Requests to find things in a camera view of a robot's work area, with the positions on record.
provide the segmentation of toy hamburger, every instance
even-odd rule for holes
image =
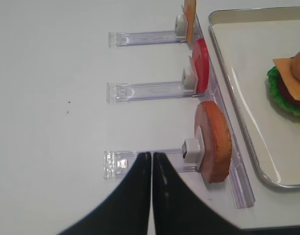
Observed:
[[[275,66],[267,73],[270,94],[282,109],[300,116],[300,52],[273,62]]]

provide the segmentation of tray rim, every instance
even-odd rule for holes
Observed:
[[[238,121],[241,124],[241,127],[242,127],[241,129],[242,129],[243,135],[244,135],[244,137],[246,139],[246,144],[247,144],[247,146],[248,146],[248,148],[249,148],[249,150],[251,152],[250,158],[252,159],[252,162],[254,163],[254,171],[259,176],[259,178],[262,180],[262,182],[268,184],[269,186],[275,187],[275,188],[300,188],[300,184],[286,185],[286,184],[277,183],[276,181],[272,180],[263,171],[263,169],[262,169],[262,167],[261,167],[261,165],[259,163],[256,151],[255,151],[255,147],[254,147],[254,144],[253,144],[252,139],[251,139],[250,132],[249,132],[249,130],[247,128],[245,119],[244,119],[244,117],[242,115],[242,111],[241,111],[239,103],[237,101],[237,97],[236,97],[235,91],[233,89],[233,85],[232,85],[231,78],[230,78],[230,75],[228,73],[228,69],[226,67],[225,61],[224,61],[223,54],[221,52],[221,49],[219,47],[217,38],[215,36],[215,32],[214,32],[214,29],[213,29],[213,25],[214,24],[212,23],[211,17],[212,17],[212,14],[215,13],[215,12],[258,11],[258,10],[264,10],[264,9],[277,10],[277,9],[293,9],[293,8],[300,8],[300,6],[216,10],[216,11],[211,12],[209,14],[209,16],[208,16],[208,22],[209,22],[209,25],[210,25],[209,31],[210,31],[211,39],[213,41],[213,44],[215,45],[216,55],[217,55],[217,57],[219,59],[219,64],[220,64],[220,67],[221,67],[221,70],[222,70],[222,74],[223,74],[223,76],[225,78],[225,82],[226,82],[226,85],[228,87],[228,90],[229,90],[229,93],[230,93],[230,97],[232,99],[232,103],[234,105],[234,109],[235,109],[236,114],[237,114]]]

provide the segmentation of silver tray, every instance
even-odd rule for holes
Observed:
[[[210,33],[261,180],[300,188],[300,117],[270,97],[274,58],[300,51],[300,7],[222,10],[209,16]]]

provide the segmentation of white table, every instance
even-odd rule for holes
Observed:
[[[105,101],[107,82],[180,79],[190,54],[185,44],[109,49],[107,39],[108,31],[170,30],[182,3],[0,0],[0,234],[55,234],[100,204],[119,183],[103,179],[103,151],[176,148],[193,136],[198,99]],[[228,185],[206,190],[198,173],[181,176],[241,228],[300,225],[300,192],[271,190],[255,176],[208,34],[208,15],[288,5],[300,0],[198,1],[255,206],[237,210]]]

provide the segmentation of yellow cheese slice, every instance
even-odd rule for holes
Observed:
[[[274,59],[273,62],[276,65],[283,82],[288,88],[290,95],[293,97],[293,99],[300,101],[300,82],[291,73],[291,60],[291,58]]]
[[[185,0],[184,13],[188,21],[187,42],[191,45],[193,41],[195,9],[197,8],[197,0]]]

